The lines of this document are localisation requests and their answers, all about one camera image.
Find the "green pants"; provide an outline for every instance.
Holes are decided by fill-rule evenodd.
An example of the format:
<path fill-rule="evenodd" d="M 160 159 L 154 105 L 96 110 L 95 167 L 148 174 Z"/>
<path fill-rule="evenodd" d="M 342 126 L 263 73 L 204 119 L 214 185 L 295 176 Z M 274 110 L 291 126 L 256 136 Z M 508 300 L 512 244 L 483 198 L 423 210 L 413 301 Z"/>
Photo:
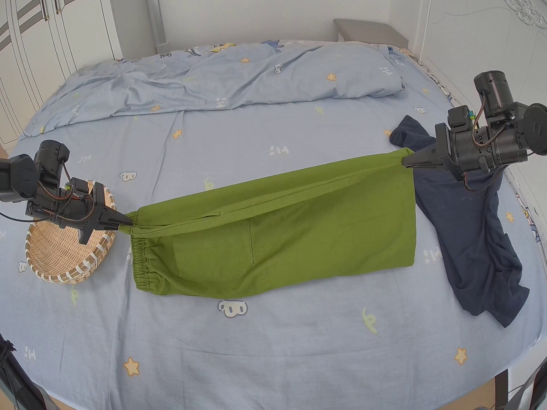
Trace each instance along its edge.
<path fill-rule="evenodd" d="M 413 174 L 401 149 L 230 185 L 128 214 L 137 288 L 241 298 L 411 266 Z"/>

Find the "wardrobe door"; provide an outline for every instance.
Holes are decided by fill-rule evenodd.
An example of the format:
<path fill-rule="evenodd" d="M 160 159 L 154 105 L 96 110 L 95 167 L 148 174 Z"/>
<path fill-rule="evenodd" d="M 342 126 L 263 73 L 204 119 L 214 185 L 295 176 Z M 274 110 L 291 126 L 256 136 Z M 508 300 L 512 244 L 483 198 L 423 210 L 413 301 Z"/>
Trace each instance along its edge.
<path fill-rule="evenodd" d="M 115 58 L 103 15 L 103 5 L 110 5 L 109 0 L 54 1 L 59 12 L 55 16 L 58 25 L 63 26 L 70 59 L 76 68 Z"/>
<path fill-rule="evenodd" d="M 0 4 L 0 140 L 4 146 L 17 140 L 22 128 L 38 109 L 38 101 L 30 86 L 14 41 L 11 0 Z"/>
<path fill-rule="evenodd" d="M 64 56 L 60 59 L 53 40 L 58 34 L 55 26 L 51 29 L 54 21 L 49 20 L 52 5 L 49 0 L 15 0 L 15 9 L 21 58 L 42 105 L 65 82 L 62 63 L 67 69 Z"/>

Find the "wooden floor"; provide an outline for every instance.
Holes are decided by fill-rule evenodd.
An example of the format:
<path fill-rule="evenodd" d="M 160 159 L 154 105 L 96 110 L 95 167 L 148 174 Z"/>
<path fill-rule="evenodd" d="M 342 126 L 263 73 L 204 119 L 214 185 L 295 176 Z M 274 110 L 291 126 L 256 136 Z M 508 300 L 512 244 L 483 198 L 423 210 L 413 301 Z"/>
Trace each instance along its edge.
<path fill-rule="evenodd" d="M 447 406 L 441 407 L 439 410 L 475 410 L 477 407 L 490 408 L 494 406 L 495 401 L 495 386 L 494 380 L 491 379 L 488 383 L 473 390 L 471 393 L 463 396 L 457 401 L 454 401 Z M 73 410 L 61 402 L 54 400 L 61 410 Z M 10 400 L 0 391 L 0 410 L 13 410 L 14 406 Z"/>

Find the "white wardrobe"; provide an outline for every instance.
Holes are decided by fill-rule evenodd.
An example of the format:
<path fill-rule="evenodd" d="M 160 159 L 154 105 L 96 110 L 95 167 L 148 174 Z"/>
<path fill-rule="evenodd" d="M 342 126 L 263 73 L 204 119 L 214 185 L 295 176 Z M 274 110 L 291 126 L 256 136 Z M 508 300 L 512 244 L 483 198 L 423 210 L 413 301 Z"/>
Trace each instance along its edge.
<path fill-rule="evenodd" d="M 0 0 L 0 143 L 77 69 L 155 53 L 146 0 Z"/>

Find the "bed sheet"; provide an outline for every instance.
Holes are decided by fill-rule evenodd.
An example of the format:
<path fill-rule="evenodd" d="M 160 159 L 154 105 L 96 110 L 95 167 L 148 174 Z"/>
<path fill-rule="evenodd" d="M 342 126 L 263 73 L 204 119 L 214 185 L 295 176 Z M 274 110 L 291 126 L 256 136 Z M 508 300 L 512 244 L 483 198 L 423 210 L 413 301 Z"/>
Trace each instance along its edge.
<path fill-rule="evenodd" d="M 23 138 L 14 153 L 34 154 L 45 138 L 64 142 L 70 174 L 105 183 L 128 212 L 395 150 L 385 132 L 404 115 L 433 133 L 451 105 L 410 58 L 396 48 L 378 50 L 401 76 L 404 95 L 160 114 L 128 108 L 122 116 L 52 125 Z M 45 127 L 39 120 L 28 134 Z M 507 329 L 487 313 L 461 309 L 434 227 L 416 209 L 412 267 L 239 300 L 138 291 L 122 234 L 91 278 L 47 284 L 18 264 L 27 226 L 0 220 L 2 333 L 31 379 L 78 409 L 437 408 L 512 365 L 545 330 L 547 282 L 536 239 L 506 180 L 499 200 L 523 263 L 521 284 L 530 288 Z M 24 214 L 23 203 L 1 208 Z"/>

